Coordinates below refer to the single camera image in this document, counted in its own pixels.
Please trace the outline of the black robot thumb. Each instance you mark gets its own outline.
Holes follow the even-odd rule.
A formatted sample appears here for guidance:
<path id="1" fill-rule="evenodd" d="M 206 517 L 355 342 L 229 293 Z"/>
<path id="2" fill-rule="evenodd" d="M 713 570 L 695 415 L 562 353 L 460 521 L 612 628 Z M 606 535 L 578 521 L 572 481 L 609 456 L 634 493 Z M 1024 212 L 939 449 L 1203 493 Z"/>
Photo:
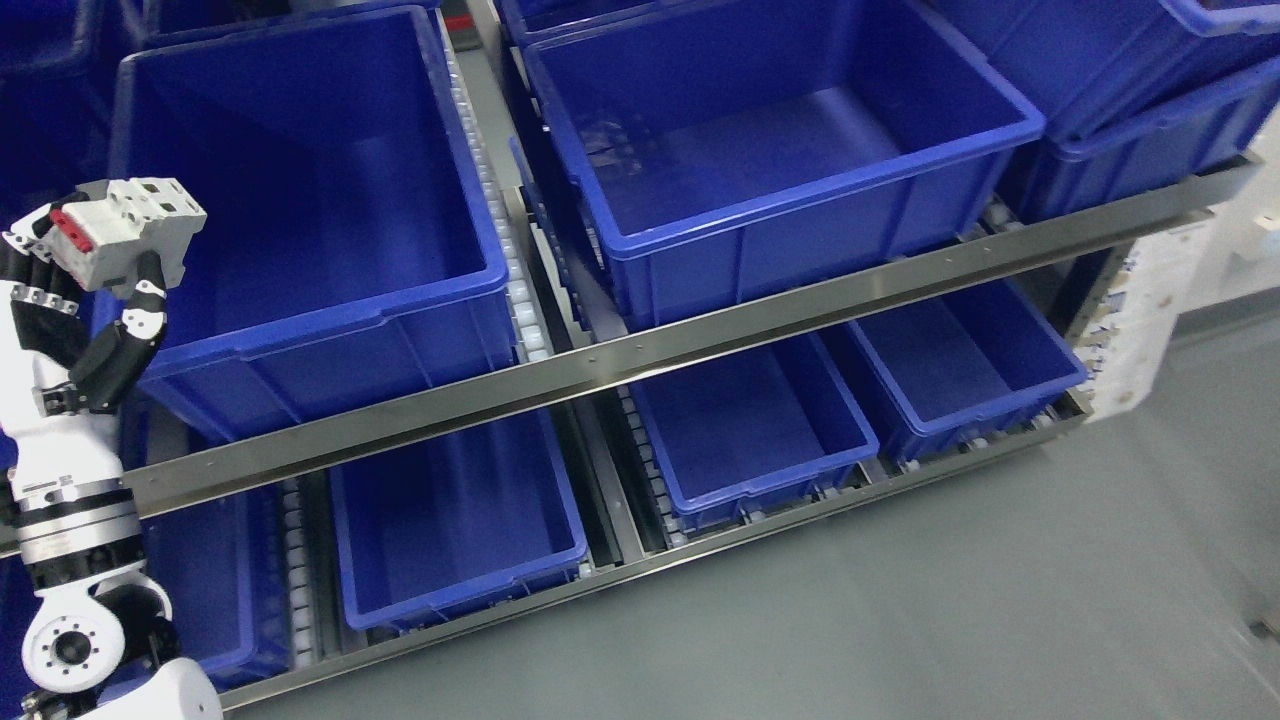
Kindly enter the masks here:
<path id="1" fill-rule="evenodd" d="M 168 328 L 166 283 L 157 252 L 145 251 L 122 314 L 105 325 L 70 368 L 73 409 L 114 413 L 154 360 Z"/>

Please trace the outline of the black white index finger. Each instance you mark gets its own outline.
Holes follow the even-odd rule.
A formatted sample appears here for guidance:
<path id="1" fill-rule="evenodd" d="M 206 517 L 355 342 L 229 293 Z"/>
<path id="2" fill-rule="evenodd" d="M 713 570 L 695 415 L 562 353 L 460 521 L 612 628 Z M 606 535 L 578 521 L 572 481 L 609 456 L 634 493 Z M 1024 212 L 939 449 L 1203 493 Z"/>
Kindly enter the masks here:
<path id="1" fill-rule="evenodd" d="M 81 283 L 59 263 L 58 251 L 72 247 L 68 236 L 52 222 L 36 222 L 31 231 L 35 258 L 29 284 L 58 296 L 63 301 L 82 301 L 86 291 Z"/>

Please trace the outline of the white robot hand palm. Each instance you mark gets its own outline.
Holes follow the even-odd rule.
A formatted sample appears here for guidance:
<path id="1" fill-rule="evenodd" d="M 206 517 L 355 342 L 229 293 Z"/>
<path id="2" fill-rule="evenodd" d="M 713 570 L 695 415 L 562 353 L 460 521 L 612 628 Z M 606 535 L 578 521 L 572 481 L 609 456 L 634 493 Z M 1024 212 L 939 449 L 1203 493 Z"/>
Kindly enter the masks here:
<path id="1" fill-rule="evenodd" d="M 44 292 L 3 282 L 3 433 L 15 445 L 15 491 L 81 488 L 118 480 L 115 419 L 63 397 L 84 324 L 44 305 Z"/>

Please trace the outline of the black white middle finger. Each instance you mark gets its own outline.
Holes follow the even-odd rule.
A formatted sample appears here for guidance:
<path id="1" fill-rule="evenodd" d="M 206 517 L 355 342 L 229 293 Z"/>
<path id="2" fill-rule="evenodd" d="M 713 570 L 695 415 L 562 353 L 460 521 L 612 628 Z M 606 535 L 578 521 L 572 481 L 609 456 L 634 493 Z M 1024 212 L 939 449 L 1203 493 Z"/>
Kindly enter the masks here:
<path id="1" fill-rule="evenodd" d="M 4 281 L 31 286 L 29 278 L 35 260 L 29 250 L 35 240 L 31 234 L 32 224 L 36 222 L 51 222 L 49 218 L 51 210 L 51 205 L 41 205 L 33 211 L 29 211 L 24 217 L 13 222 L 10 227 L 3 232 Z"/>

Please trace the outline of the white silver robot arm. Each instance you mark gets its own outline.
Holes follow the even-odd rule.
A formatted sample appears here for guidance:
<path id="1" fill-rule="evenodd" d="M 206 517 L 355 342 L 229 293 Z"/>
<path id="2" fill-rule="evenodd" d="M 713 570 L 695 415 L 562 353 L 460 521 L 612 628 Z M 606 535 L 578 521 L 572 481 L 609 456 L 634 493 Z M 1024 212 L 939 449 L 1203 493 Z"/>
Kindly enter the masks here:
<path id="1" fill-rule="evenodd" d="M 88 337 L 87 282 L 52 254 L 93 236 L 76 192 L 3 233 L 3 433 L 15 443 L 3 520 L 38 610 L 20 648 L 26 719 L 220 719 L 218 689 L 186 657 L 168 593 L 147 574 L 134 495 L 114 448 L 116 410 L 168 329 L 163 260 L 138 252 L 114 323 Z"/>

